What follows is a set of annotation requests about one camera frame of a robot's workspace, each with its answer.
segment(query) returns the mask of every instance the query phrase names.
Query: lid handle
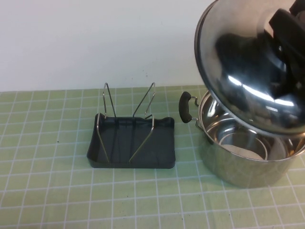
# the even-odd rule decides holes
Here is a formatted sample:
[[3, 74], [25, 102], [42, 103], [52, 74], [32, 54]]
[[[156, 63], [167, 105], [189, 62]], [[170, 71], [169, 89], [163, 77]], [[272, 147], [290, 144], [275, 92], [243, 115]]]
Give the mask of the lid handle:
[[279, 9], [269, 21], [282, 48], [287, 67], [297, 82], [305, 85], [305, 17], [296, 18]]
[[292, 15], [295, 17], [305, 10], [305, 0], [296, 0], [292, 7], [289, 9]]

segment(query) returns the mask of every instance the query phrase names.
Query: pot rim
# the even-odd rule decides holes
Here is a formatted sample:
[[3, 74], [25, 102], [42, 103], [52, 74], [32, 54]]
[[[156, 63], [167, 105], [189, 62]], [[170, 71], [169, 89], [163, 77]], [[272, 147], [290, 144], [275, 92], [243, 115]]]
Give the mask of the pot rim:
[[[303, 148], [301, 150], [299, 150], [298, 152], [296, 152], [295, 154], [293, 154], [292, 156], [289, 156], [289, 157], [286, 157], [286, 158], [283, 158], [283, 159], [279, 159], [279, 160], [257, 160], [257, 159], [252, 159], [252, 158], [248, 158], [248, 157], [244, 157], [244, 156], [241, 156], [241, 155], [238, 155], [238, 154], [235, 154], [229, 150], [227, 150], [226, 148], [224, 148], [222, 145], [220, 145], [218, 142], [216, 142], [213, 138], [211, 138], [211, 136], [207, 133], [206, 129], [205, 129], [205, 126], [203, 125], [203, 120], [202, 120], [202, 112], [203, 112], [203, 106], [204, 104], [206, 103], [207, 99], [209, 97], [212, 97], [214, 99], [214, 97], [211, 95], [211, 93], [209, 91], [207, 91], [205, 93], [205, 95], [203, 96], [200, 104], [199, 104], [199, 108], [198, 108], [198, 119], [199, 119], [199, 123], [200, 123], [200, 126], [201, 126], [201, 130], [204, 131], [205, 133], [205, 136], [207, 136], [214, 144], [217, 144], [219, 147], [221, 147], [222, 149], [224, 149], [226, 152], [228, 153], [231, 153], [235, 156], [238, 156], [238, 157], [241, 157], [241, 158], [244, 158], [244, 159], [247, 159], [247, 160], [252, 160], [252, 161], [257, 161], [257, 162], [261, 162], [261, 163], [267, 163], [267, 162], [280, 162], [280, 161], [285, 161], [285, 160], [290, 160], [290, 159], [293, 159], [299, 155], [301, 155], [303, 152], [305, 152], [305, 146], [303, 146]], [[234, 115], [231, 115], [230, 112], [228, 112], [229, 115], [234, 118], [234, 120], [236, 120], [236, 118], [234, 117]]]

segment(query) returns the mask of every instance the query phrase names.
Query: green grid mat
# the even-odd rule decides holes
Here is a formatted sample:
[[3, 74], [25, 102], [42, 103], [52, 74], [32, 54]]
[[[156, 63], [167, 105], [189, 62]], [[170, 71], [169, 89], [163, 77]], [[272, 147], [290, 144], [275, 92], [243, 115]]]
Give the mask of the green grid mat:
[[[131, 116], [146, 90], [111, 89], [117, 116]], [[170, 170], [90, 167], [94, 116], [104, 113], [100, 89], [1, 93], [0, 228], [304, 229], [305, 157], [272, 187], [222, 182], [200, 159], [202, 133], [179, 118], [183, 91], [201, 98], [206, 89], [157, 87], [150, 108], [155, 118], [175, 119]]]

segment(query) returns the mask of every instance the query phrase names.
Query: stainless steel pot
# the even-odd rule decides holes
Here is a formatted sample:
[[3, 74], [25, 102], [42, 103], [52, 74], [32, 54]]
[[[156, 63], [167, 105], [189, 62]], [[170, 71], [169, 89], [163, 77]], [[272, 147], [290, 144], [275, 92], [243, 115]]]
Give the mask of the stainless steel pot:
[[[199, 118], [189, 114], [195, 99]], [[297, 156], [305, 151], [304, 138], [262, 135], [241, 125], [207, 92], [200, 104], [184, 92], [179, 101], [182, 121], [196, 120], [204, 132], [201, 145], [204, 164], [219, 178], [239, 187], [264, 187], [278, 181]]]

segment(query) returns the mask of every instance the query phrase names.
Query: pot handle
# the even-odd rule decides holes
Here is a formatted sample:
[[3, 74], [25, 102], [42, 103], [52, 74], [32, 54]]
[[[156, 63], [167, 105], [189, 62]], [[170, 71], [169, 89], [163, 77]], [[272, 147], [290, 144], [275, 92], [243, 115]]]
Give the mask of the pot handle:
[[202, 127], [199, 126], [199, 120], [198, 118], [193, 118], [189, 112], [189, 101], [190, 99], [195, 99], [195, 105], [198, 105], [198, 98], [195, 96], [191, 96], [188, 92], [183, 92], [180, 101], [179, 101], [179, 115], [181, 120], [184, 123], [189, 123], [192, 120], [196, 120], [196, 127], [200, 130], [204, 131]]
[[183, 92], [179, 101], [179, 115], [184, 123], [192, 121], [193, 117], [189, 112], [189, 101], [192, 98], [188, 92]]

